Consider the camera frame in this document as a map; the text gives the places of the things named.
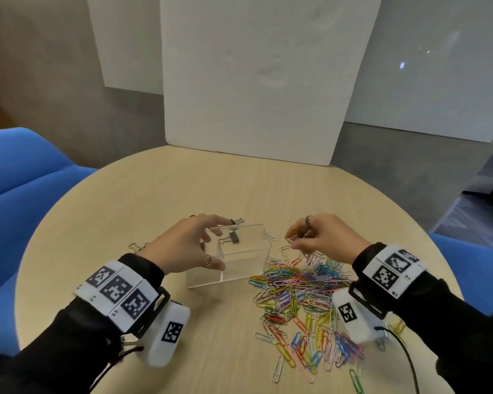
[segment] clear plastic box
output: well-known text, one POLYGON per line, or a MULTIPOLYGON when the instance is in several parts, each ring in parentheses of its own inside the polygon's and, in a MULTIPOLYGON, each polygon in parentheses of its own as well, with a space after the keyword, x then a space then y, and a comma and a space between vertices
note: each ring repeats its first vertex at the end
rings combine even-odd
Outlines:
POLYGON ((222 259, 227 268, 224 271, 206 268, 188 270, 188 288, 249 278, 263 273, 272 245, 263 224, 223 226, 207 230, 207 233, 212 240, 205 244, 205 252, 222 259), (223 235, 217 236, 212 232, 216 230, 221 231, 223 235), (238 243, 225 242, 230 238, 231 232, 237 234, 238 243))

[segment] whiteboard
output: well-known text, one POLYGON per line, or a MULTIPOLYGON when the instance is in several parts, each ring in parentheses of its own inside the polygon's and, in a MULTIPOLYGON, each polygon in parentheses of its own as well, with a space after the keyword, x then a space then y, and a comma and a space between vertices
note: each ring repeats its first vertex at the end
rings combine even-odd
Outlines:
POLYGON ((347 121, 493 140, 493 0, 383 0, 347 121))
POLYGON ((162 94, 159 0, 88 0, 104 85, 162 94))
POLYGON ((381 0, 161 0, 171 145, 328 165, 381 0))

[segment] cable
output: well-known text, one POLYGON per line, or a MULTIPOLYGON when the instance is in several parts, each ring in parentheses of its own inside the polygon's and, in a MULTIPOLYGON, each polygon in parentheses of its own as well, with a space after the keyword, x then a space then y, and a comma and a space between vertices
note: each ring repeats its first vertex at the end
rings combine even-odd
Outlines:
POLYGON ((113 368, 116 364, 118 364, 120 361, 122 361, 122 359, 128 355, 128 354, 131 354, 132 352, 137 352, 137 351, 143 351, 145 348, 142 347, 142 346, 139 346, 139 347, 133 347, 129 350, 126 350, 126 351, 123 351, 120 353, 119 357, 113 361, 112 363, 110 363, 110 366, 108 366, 104 372, 102 372, 100 374, 100 376, 97 378, 97 380, 95 380, 95 382, 91 385, 91 387, 89 388, 89 392, 92 392, 93 389, 97 386, 97 384, 99 384, 99 381, 100 379, 102 379, 103 377, 105 377, 106 373, 108 373, 110 371, 111 368, 113 368))
POLYGON ((407 357, 408 357, 409 366, 411 366, 411 372, 413 372, 414 388, 416 390, 416 394, 420 394, 420 389, 418 388, 418 380, 416 379, 416 372, 414 371, 413 361, 411 360, 411 357, 409 356, 408 349, 405 348, 404 344, 400 340, 400 337, 398 337, 395 332, 390 331, 389 329, 386 329, 383 326, 375 326, 374 330, 389 332, 391 335, 394 336, 394 338, 398 341, 398 343, 400 343, 400 345, 402 346, 402 348, 405 351, 405 355, 407 355, 407 357))

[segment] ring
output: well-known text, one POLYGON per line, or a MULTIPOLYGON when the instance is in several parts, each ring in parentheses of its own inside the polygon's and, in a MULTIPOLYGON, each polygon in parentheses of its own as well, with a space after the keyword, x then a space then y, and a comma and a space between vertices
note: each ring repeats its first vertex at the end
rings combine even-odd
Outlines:
POLYGON ((208 256, 207 263, 204 265, 204 268, 210 267, 211 263, 212 263, 212 256, 208 256))

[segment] blue chair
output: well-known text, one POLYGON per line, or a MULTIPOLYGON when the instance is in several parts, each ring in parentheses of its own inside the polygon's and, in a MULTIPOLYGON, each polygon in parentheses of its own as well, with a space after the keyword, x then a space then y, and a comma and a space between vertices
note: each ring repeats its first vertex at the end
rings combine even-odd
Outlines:
POLYGON ((493 248, 429 234, 447 260, 464 300, 486 315, 493 313, 493 248))
POLYGON ((0 354, 19 351, 15 284, 29 239, 51 207, 95 171, 28 129, 0 130, 0 354))

